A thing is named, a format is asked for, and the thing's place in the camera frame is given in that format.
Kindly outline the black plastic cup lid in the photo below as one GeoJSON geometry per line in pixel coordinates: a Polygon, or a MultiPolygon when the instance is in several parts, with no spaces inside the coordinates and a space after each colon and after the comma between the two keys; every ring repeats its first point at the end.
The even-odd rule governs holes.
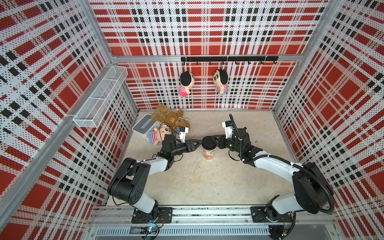
{"type": "Polygon", "coordinates": [[[212,151],[217,147],[217,145],[212,136],[206,136],[202,139],[202,147],[204,150],[212,151]]]}

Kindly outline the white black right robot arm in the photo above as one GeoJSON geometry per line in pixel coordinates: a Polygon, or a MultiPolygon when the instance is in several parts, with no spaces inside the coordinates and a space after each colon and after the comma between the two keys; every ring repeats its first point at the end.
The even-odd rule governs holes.
{"type": "Polygon", "coordinates": [[[299,164],[271,155],[250,142],[246,128],[236,129],[231,136],[215,135],[209,140],[219,149],[238,153],[238,161],[269,171],[294,188],[292,194],[277,195],[266,204],[265,218],[277,222],[288,213],[332,214],[335,210],[334,191],[315,163],[299,164]]]}

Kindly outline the printed paper milk tea cup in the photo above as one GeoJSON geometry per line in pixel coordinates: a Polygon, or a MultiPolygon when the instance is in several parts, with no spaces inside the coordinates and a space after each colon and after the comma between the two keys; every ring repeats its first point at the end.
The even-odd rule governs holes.
{"type": "Polygon", "coordinates": [[[203,149],[203,155],[206,160],[211,160],[214,156],[215,149],[213,150],[206,150],[203,149]]]}

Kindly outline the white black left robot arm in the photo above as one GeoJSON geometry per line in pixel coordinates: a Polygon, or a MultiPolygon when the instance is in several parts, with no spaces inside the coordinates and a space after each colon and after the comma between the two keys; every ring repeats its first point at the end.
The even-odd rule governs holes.
{"type": "Polygon", "coordinates": [[[175,162],[175,156],[194,152],[202,143],[202,140],[195,139],[182,142],[174,135],[167,135],[154,158],[141,162],[132,158],[124,159],[108,186],[108,194],[112,199],[134,207],[136,218],[141,222],[155,223],[158,218],[165,222],[158,201],[144,193],[148,176],[169,170],[175,162]]]}

